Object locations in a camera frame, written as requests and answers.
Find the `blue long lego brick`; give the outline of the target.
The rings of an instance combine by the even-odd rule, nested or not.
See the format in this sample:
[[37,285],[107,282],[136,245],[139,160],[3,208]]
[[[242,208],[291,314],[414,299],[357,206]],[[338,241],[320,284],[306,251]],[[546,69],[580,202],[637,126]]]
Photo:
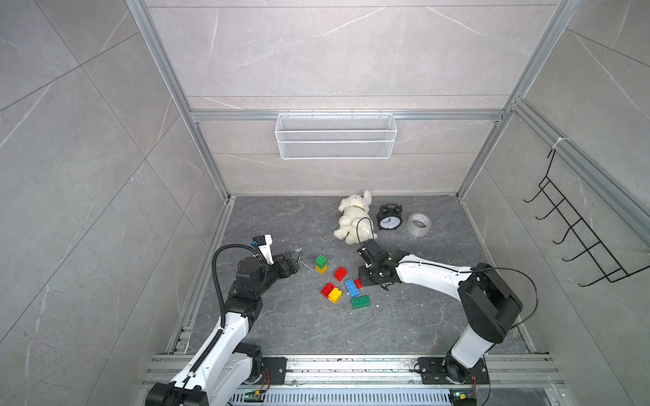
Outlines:
[[347,288],[350,297],[356,298],[357,296],[360,295],[360,291],[354,279],[345,280],[345,287]]

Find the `light green square lego brick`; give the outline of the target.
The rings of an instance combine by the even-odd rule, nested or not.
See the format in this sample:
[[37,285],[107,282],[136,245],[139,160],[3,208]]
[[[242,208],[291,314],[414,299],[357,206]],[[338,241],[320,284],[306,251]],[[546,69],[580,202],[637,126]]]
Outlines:
[[316,267],[318,268],[325,268],[328,265],[328,259],[324,257],[323,255],[320,255],[316,260],[315,260]]

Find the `red square lego brick top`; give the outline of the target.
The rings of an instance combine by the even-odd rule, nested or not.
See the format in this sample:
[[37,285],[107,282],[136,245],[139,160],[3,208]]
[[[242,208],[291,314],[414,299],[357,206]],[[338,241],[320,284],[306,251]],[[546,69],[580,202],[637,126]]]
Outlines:
[[347,271],[345,268],[340,267],[340,268],[339,268],[339,269],[334,273],[334,278],[335,278],[337,281],[342,282],[342,281],[344,280],[344,278],[347,276],[347,274],[348,274],[348,271]]

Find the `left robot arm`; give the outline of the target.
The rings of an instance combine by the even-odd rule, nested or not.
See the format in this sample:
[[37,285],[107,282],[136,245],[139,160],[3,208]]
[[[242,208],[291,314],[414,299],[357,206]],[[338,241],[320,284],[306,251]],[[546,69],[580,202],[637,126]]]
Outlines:
[[229,297],[210,336],[190,362],[168,383],[157,382],[145,405],[227,405],[245,382],[270,382],[262,350],[243,340],[262,310],[262,295],[279,279],[300,269],[299,251],[284,252],[267,263],[255,256],[238,263]]

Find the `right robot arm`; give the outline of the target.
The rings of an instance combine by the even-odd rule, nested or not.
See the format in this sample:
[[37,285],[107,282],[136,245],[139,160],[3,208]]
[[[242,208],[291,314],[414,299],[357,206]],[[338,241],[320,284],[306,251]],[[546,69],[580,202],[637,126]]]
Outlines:
[[359,267],[364,286],[416,284],[459,301],[465,311],[467,327],[445,355],[443,370],[449,381],[463,383],[482,357],[503,343],[513,328],[523,304],[487,263],[458,267],[424,260],[405,251],[392,255],[370,243],[358,250],[365,264]]

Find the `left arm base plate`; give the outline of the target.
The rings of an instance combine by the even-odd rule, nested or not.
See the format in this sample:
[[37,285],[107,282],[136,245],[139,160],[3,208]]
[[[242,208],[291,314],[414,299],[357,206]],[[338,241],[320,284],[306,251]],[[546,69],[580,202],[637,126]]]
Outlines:
[[218,372],[217,386],[243,386],[267,390],[272,385],[284,384],[288,360],[284,357],[263,357],[255,359],[242,353],[233,353],[221,372]]

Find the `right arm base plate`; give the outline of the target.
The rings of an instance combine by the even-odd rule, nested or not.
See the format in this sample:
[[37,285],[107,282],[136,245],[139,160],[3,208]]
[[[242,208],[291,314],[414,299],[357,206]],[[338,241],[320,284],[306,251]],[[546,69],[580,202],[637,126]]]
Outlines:
[[487,385],[490,383],[489,371],[484,359],[480,359],[472,368],[466,368],[452,358],[420,357],[414,371],[425,385],[467,384]]

